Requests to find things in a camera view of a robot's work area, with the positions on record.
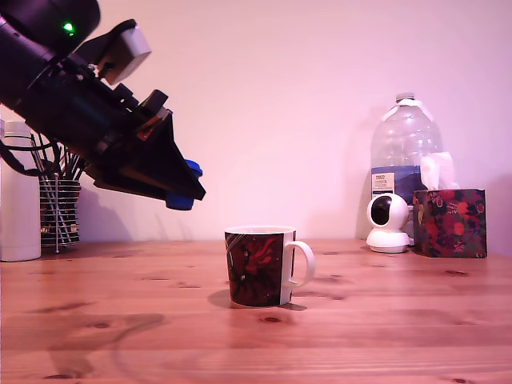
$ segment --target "white security camera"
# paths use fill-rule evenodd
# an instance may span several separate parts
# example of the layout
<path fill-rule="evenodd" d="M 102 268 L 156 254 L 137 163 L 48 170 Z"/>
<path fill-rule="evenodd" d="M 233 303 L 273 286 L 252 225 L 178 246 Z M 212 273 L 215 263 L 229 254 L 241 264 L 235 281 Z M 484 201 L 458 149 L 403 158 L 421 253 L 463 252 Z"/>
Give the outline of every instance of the white security camera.
<path fill-rule="evenodd" d="M 397 194 L 380 194 L 373 198 L 366 216 L 373 229 L 366 244 L 375 252 L 398 254 L 409 246 L 409 235 L 401 231 L 409 217 L 406 201 Z"/>

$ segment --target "mug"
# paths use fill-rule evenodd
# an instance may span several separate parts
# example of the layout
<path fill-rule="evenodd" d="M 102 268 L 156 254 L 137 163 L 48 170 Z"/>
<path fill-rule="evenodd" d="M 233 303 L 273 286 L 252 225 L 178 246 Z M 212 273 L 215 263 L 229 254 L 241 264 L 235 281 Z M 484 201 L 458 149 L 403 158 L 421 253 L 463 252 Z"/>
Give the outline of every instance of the mug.
<path fill-rule="evenodd" d="M 304 242 L 295 240 L 294 228 L 241 226 L 225 230 L 231 300 L 243 306 L 280 306 L 291 300 L 293 288 L 314 276 L 314 256 Z M 295 248 L 306 256 L 304 281 L 295 282 Z"/>

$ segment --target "white container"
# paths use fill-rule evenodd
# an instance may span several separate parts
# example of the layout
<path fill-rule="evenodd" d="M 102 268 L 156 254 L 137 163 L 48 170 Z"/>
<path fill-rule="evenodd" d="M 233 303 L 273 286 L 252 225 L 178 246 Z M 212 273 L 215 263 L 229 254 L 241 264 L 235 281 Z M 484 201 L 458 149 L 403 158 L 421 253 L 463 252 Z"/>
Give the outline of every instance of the white container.
<path fill-rule="evenodd" d="M 382 117 L 371 143 L 372 198 L 391 193 L 409 206 L 410 217 L 403 230 L 414 244 L 413 192 L 426 189 L 422 184 L 420 160 L 442 152 L 441 133 L 434 119 L 414 94 L 398 94 L 396 105 Z"/>
<path fill-rule="evenodd" d="M 7 146 L 28 146 L 30 128 L 24 122 L 4 122 Z M 30 152 L 13 151 L 25 169 L 35 168 Z M 1 165 L 0 259 L 21 262 L 41 257 L 41 219 L 39 180 L 12 170 L 3 160 Z"/>

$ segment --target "metal utensil holder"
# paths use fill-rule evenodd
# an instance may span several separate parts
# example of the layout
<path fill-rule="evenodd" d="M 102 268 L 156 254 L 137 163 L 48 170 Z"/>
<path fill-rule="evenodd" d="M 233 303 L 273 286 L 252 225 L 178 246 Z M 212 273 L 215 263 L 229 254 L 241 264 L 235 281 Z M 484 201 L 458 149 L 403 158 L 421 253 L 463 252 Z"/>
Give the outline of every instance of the metal utensil holder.
<path fill-rule="evenodd" d="M 78 180 L 47 179 L 39 181 L 41 197 L 41 247 L 54 247 L 58 254 L 80 242 L 77 203 Z"/>

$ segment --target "tissue box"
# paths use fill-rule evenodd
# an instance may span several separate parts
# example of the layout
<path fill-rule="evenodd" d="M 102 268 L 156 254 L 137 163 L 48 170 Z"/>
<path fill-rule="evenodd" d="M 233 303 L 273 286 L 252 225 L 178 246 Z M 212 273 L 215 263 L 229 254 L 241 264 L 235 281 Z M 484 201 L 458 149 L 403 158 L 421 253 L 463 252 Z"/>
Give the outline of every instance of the tissue box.
<path fill-rule="evenodd" d="M 486 258 L 484 190 L 417 190 L 414 248 L 431 258 Z"/>

